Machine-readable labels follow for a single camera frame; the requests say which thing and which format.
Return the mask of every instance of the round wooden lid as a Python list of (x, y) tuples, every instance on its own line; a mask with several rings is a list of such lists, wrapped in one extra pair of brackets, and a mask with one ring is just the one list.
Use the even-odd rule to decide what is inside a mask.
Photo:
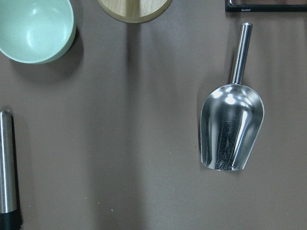
[(162, 14), (172, 0), (98, 0), (112, 17), (126, 23), (143, 23)]

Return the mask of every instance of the brown surface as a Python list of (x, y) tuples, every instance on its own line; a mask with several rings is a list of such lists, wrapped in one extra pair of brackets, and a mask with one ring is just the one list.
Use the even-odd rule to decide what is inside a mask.
[[(173, 1), (144, 24), (72, 0), (78, 35), (40, 66), (0, 54), (13, 111), (22, 230), (306, 230), (305, 13), (225, 13)], [(228, 82), (254, 24), (243, 83), (265, 118), (242, 172), (200, 163), (204, 99)]]

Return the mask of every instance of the metal tube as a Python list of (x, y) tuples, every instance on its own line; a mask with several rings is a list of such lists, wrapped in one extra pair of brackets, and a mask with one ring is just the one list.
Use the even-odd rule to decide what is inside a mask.
[(12, 138), (12, 116), (0, 112), (0, 213), (17, 209)]
[(253, 25), (251, 23), (242, 23), (240, 27), (239, 42), (237, 44), (237, 51), (235, 54), (234, 65), (232, 68), (232, 82), (233, 84), (241, 84), (246, 58), (248, 56), (248, 46)]

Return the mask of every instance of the metal scoop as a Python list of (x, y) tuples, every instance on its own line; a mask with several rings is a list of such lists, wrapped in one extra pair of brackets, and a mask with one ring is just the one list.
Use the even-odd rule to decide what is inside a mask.
[(210, 169), (244, 169), (259, 133), (264, 107), (251, 88), (241, 85), (252, 24), (240, 27), (232, 82), (213, 91), (201, 111), (201, 161)]

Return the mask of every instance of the ceramic bowl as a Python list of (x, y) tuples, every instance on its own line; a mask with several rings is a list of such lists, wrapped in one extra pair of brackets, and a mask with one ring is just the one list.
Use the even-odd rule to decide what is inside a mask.
[(69, 0), (0, 0), (0, 50), (15, 61), (51, 62), (66, 53), (75, 33)]

